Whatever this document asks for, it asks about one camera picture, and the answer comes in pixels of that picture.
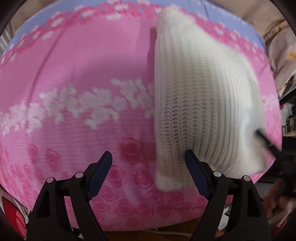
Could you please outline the right hand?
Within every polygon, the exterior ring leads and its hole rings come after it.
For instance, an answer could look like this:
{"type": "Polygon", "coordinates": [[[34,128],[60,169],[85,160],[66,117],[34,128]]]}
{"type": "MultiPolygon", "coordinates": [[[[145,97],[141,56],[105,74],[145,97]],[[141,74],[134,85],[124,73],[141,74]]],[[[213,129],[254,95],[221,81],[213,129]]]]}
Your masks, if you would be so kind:
{"type": "Polygon", "coordinates": [[[277,222],[283,222],[292,212],[294,205],[293,199],[278,195],[281,184],[281,179],[276,180],[262,202],[266,217],[277,222]]]}

